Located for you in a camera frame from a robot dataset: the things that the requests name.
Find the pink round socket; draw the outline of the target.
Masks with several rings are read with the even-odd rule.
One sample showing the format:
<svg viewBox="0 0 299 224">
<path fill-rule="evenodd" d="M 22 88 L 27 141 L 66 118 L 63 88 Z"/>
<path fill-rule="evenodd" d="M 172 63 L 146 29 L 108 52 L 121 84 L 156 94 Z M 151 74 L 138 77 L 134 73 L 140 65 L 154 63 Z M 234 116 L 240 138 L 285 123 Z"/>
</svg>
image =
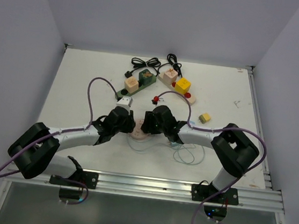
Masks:
<svg viewBox="0 0 299 224">
<path fill-rule="evenodd" d="M 134 140 L 145 140 L 149 134 L 148 133 L 144 133 L 142 131 L 142 126 L 143 126 L 143 123 L 144 123 L 144 119 L 136 119 L 135 120 L 135 127 L 133 129 L 133 131 L 131 133 L 129 133 L 129 136 L 134 139 Z"/>
</svg>

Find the green power strip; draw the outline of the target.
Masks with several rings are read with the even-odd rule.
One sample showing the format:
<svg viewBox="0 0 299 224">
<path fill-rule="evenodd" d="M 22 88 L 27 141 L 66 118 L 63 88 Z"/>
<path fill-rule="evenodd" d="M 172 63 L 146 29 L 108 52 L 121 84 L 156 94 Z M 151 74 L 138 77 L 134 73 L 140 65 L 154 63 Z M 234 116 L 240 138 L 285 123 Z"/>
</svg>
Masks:
<svg viewBox="0 0 299 224">
<path fill-rule="evenodd" d="M 116 99 L 119 100 L 123 96 L 131 97 L 134 94 L 146 89 L 156 82 L 156 76 L 152 75 L 150 77 L 141 77 L 136 79 L 135 77 L 129 77 L 124 81 L 124 88 L 117 91 Z"/>
</svg>

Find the beige wooden power strip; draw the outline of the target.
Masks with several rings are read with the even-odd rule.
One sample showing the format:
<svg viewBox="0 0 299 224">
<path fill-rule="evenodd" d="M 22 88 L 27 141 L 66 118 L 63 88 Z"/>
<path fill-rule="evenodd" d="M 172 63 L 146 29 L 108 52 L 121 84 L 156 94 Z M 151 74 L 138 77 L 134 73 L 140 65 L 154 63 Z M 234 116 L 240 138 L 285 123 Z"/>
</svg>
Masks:
<svg viewBox="0 0 299 224">
<path fill-rule="evenodd" d="M 160 73 L 158 75 L 158 78 L 170 90 L 183 95 L 191 105 L 194 104 L 196 101 L 196 97 L 189 91 L 191 87 L 190 81 L 188 81 L 184 77 L 181 79 L 177 79 L 177 76 L 178 74 L 176 72 L 173 72 L 172 70 Z"/>
</svg>

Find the yellow cube adapter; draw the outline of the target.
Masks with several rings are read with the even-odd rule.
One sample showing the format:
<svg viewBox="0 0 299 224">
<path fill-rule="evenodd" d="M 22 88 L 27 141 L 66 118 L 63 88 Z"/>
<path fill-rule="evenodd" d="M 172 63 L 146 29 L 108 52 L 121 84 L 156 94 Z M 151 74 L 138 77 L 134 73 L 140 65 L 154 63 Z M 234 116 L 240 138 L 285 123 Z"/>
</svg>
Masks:
<svg viewBox="0 0 299 224">
<path fill-rule="evenodd" d="M 174 90 L 182 95 L 186 94 L 191 87 L 191 82 L 184 77 L 178 80 L 174 86 Z"/>
</svg>

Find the olive yellow charger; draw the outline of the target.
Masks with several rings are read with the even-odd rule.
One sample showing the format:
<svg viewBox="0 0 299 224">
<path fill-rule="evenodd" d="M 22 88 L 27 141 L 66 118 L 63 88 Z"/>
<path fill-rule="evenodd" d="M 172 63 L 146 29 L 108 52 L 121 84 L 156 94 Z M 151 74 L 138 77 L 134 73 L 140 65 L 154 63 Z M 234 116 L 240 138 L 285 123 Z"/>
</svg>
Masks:
<svg viewBox="0 0 299 224">
<path fill-rule="evenodd" d="M 202 123 L 202 124 L 205 124 L 209 121 L 211 121 L 211 116 L 210 114 L 208 113 L 203 113 L 199 116 L 199 121 Z"/>
</svg>

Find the light pink cube adapter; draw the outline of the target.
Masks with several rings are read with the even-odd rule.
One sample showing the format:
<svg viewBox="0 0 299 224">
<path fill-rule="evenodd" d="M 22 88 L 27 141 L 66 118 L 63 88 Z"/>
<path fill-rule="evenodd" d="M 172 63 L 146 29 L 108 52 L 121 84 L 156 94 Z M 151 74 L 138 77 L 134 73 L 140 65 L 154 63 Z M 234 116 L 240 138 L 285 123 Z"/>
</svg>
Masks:
<svg viewBox="0 0 299 224">
<path fill-rule="evenodd" d="M 178 76 L 178 73 L 177 71 L 175 71 L 174 69 L 169 69 L 167 71 L 164 72 L 164 75 L 163 75 L 163 80 L 167 83 L 167 84 L 172 84 L 173 82 L 176 81 L 177 79 L 177 76 Z"/>
</svg>

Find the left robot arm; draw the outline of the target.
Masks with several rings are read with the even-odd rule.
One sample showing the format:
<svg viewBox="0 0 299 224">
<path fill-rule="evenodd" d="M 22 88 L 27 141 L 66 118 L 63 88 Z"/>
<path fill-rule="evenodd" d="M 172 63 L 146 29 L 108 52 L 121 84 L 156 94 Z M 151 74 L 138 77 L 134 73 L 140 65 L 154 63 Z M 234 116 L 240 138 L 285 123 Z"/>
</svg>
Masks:
<svg viewBox="0 0 299 224">
<path fill-rule="evenodd" d="M 75 186 L 82 179 L 82 167 L 75 158 L 58 156 L 56 152 L 78 146 L 97 146 L 118 133 L 131 133 L 136 125 L 133 116 L 132 110 L 116 106 L 103 120 L 97 119 L 89 127 L 58 129 L 37 122 L 8 148 L 10 161 L 26 179 L 51 174 Z"/>
</svg>

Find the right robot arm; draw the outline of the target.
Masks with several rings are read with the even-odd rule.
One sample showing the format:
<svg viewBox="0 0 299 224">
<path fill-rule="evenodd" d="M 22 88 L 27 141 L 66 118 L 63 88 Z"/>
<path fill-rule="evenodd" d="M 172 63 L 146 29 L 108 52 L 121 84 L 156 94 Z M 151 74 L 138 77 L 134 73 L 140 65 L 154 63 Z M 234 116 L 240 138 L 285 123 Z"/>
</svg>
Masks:
<svg viewBox="0 0 299 224">
<path fill-rule="evenodd" d="M 256 145 L 237 125 L 216 130 L 192 127 L 187 121 L 176 120 L 164 105 L 145 113 L 141 129 L 145 134 L 163 134 L 170 142 L 212 149 L 222 165 L 208 189 L 209 198 L 215 202 L 227 197 L 230 184 L 240 179 L 259 156 Z"/>
</svg>

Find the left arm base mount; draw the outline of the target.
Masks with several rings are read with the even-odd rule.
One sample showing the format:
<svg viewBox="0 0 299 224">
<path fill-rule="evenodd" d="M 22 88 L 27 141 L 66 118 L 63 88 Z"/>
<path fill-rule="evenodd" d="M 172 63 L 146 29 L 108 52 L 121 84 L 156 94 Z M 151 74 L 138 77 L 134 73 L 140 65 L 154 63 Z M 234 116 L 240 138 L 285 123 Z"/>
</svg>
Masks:
<svg viewBox="0 0 299 224">
<path fill-rule="evenodd" d="M 71 156 L 54 155 L 48 167 L 46 174 L 51 174 L 49 183 L 69 187 L 83 187 L 96 189 L 99 174 L 83 170 L 81 165 Z"/>
</svg>

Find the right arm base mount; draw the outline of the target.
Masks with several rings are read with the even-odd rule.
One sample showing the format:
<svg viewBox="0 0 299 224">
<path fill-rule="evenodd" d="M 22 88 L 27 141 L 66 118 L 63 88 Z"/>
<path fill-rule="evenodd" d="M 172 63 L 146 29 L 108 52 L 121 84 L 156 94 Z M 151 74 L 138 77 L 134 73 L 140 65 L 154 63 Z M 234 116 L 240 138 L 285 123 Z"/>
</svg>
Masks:
<svg viewBox="0 0 299 224">
<path fill-rule="evenodd" d="M 212 184 L 207 185 L 204 183 L 207 183 L 207 181 L 203 180 L 199 184 L 197 183 L 191 185 L 191 197 L 193 201 L 202 202 L 208 197 L 218 192 L 218 190 L 214 188 Z M 216 204 L 230 204 L 237 206 L 239 205 L 238 190 L 236 188 L 229 188 L 226 191 L 221 192 L 218 195 L 210 198 L 206 202 Z"/>
</svg>

